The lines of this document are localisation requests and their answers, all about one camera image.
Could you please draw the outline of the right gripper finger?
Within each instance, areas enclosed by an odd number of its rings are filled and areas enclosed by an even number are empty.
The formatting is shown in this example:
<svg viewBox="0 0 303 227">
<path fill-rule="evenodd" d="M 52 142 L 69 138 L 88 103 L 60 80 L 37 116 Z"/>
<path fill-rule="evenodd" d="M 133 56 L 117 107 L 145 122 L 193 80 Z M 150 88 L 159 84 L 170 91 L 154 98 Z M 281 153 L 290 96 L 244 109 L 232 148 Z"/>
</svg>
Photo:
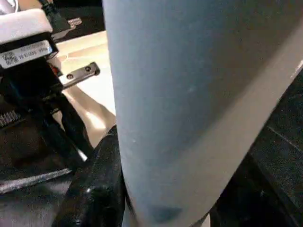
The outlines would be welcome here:
<svg viewBox="0 0 303 227">
<path fill-rule="evenodd" d="M 75 173 L 52 225 L 120 227 L 125 192 L 117 127 L 113 126 Z"/>
</svg>

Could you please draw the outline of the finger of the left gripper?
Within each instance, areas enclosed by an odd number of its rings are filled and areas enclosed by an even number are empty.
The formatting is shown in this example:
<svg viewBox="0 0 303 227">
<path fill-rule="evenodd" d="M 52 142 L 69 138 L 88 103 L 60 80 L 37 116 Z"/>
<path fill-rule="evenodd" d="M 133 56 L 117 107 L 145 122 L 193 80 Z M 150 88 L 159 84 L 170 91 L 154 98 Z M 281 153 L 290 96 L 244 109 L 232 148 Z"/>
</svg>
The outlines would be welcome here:
<svg viewBox="0 0 303 227">
<path fill-rule="evenodd" d="M 86 126 L 64 94 L 54 98 L 54 102 L 62 113 L 62 125 L 53 118 L 49 105 L 40 103 L 40 132 L 48 146 L 54 149 L 66 164 L 83 164 L 78 150 L 86 157 L 94 151 Z"/>
</svg>

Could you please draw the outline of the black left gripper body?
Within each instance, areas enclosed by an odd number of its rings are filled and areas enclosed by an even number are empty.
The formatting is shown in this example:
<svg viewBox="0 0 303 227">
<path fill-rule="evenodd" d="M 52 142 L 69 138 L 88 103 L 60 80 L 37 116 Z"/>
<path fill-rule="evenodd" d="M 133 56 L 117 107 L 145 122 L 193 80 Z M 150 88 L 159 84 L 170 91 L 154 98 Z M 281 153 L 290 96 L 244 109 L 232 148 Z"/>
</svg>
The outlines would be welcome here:
<svg viewBox="0 0 303 227">
<path fill-rule="evenodd" d="M 0 94 L 21 116 L 49 118 L 60 111 L 64 118 L 77 119 L 63 91 L 100 73 L 95 62 L 67 75 L 48 60 L 58 53 L 53 40 L 15 40 L 0 45 Z"/>
</svg>

